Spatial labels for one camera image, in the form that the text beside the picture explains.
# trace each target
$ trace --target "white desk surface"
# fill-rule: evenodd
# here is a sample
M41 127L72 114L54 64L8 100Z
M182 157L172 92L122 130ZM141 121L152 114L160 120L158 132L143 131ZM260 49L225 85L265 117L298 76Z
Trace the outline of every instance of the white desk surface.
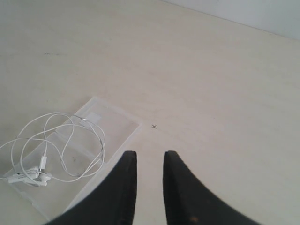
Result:
M135 225L166 224L166 150L252 219L298 225L299 59L299 41L158 0L1 1L0 143L98 96L144 121ZM43 221L0 199L1 224Z

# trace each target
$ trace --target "clear plastic case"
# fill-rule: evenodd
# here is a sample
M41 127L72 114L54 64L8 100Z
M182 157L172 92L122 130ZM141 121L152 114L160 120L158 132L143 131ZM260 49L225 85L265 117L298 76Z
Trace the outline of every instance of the clear plastic case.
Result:
M48 220L57 217L74 206L102 182L109 173L105 168L109 164L117 162L117 159L114 160L114 158L116 158L116 155L120 156L122 154L124 151L122 146L141 126L139 119L117 107L108 105L96 97L93 97L75 115L87 118L104 130L106 144L105 163L102 169L94 176L82 178L72 183L51 179L46 187L31 187L24 183L10 184L24 198L31 201L32 205ZM85 126L84 122L74 116L72 120L75 124L81 123ZM51 133L47 140L53 142L61 150L71 131L71 127L60 127ZM95 129L95 131L102 137L102 133L98 129ZM83 173L100 149L101 145L95 135L92 135L86 129L76 128L63 157L69 172L72 174ZM29 169L39 165L44 151L45 143L43 142L24 158L24 168ZM96 171L97 168L98 166L95 166L91 172ZM73 179L62 169L59 155L52 145L48 145L45 170L47 173L63 180ZM13 173L14 171L11 170L6 175L12 175Z

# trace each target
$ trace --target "earphones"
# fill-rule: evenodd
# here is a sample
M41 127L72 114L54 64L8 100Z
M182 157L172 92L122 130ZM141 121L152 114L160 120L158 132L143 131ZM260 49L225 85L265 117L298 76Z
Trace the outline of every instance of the earphones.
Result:
M44 125L44 128L43 128L43 131L42 132L39 132L29 138L22 138L20 137L21 134L24 132L24 130L33 122L37 121L38 119L41 119L41 118L44 118L44 117L49 117ZM57 127L54 127L54 128L51 128L51 129L46 129L49 121L55 117L55 116L64 116L64 117L67 117L67 121L70 121L70 124L62 124L60 126L57 126ZM74 122L72 121L71 117L75 117L75 118L78 118L80 119L80 121L82 121L82 123L84 125L82 125L82 123L80 122L79 125L77 124L74 124ZM51 141L47 140L46 139L46 133L47 132L51 132L51 131L55 131L56 129L58 128L61 128L61 127L72 127L72 132L69 136L69 138L67 139L66 141L66 144L64 145L62 151L60 152L60 150L58 149L58 147ZM63 156L64 156L64 153L65 153L65 150L70 142L70 140L72 139L72 136L74 134L74 130L75 128L84 128L88 131L90 131L92 134L94 134L97 139L99 140L99 143L100 143L100 146L99 146L99 153L97 154L97 156L91 161L90 165L86 168L86 170L81 174L81 175L75 175L75 174L71 174L69 171L68 171L68 168L65 164L65 161L63 159ZM101 131L102 133L102 136L103 136L103 139L101 139L99 137L99 135L97 134L97 132L95 131L94 128L97 128ZM37 138L39 135L43 135L44 136L44 139L41 139L41 138ZM21 170L22 172L18 172L17 169L16 169L16 166L15 166L15 163L14 163L14 160L13 160L13 152L14 152L14 149L15 149L15 143L19 140L26 140L26 143L23 145L23 148L22 148L22 152L21 152L21 155L20 155L20 167L21 167ZM40 160L40 164L39 166L36 166L36 167L33 167L31 169L28 169L28 170L25 170L24 166L23 166L23 154L24 154L24 151L25 151L25 148L26 146L28 145L28 143L31 141L31 140L36 140L36 141L42 141L42 142L45 142L45 150L44 150L44 154L43 156L41 157L41 160ZM98 126L97 124L89 121L88 119L86 118L82 118L80 116L77 116L77 115L71 115L71 114L67 114L67 113L62 113L62 112L52 112L52 113L48 113L48 114L45 114L45 115L42 115L40 117L37 117L35 119L33 119L32 121L30 121L21 131L20 133L18 134L18 136L5 143L4 145L0 146L0 150L8 145L12 143L12 147L11 147L11 164L12 164L12 167L13 167L13 170L15 172L14 175L10 176L10 177L7 177L7 176L0 176L0 179L7 179L9 183L15 183L15 182L23 182L23 183L26 183L28 185L32 185L34 187L39 187L39 186L46 186L47 185L47 182L50 180L50 179L54 179L54 180L58 180L58 181L61 181L61 182L75 182L83 177L89 177L89 176L93 176L94 174L96 174L97 172L99 172L104 164L104 157L105 157L105 150L104 150L104 147L105 147L105 133L103 131L103 129ZM57 151L59 157L60 157L60 162L61 162L61 166L62 166L62 169L71 177L76 177L75 179L73 180L62 180L62 179L59 179L59 178L56 178L54 176L52 176L50 173L46 173L45 172L45 166L46 166L46 163L47 163L47 151L48 151L48 145L52 145L54 147L54 149ZM88 172L94 168L96 165L99 165L99 168L95 171L95 172L92 172L92 173L89 173Z

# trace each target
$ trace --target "black pointed object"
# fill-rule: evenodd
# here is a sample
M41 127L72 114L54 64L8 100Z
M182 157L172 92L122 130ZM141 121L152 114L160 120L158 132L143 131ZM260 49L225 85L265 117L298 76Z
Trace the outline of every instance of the black pointed object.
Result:
M131 225L135 213L136 152L125 151L104 181L48 225Z
M163 189L168 225L259 225L210 192L175 151L165 153Z

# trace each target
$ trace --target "wall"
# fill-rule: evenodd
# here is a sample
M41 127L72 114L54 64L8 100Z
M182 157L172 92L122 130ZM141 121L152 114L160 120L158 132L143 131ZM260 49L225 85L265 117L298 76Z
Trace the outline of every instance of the wall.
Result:
M300 39L299 0L164 0L289 38Z

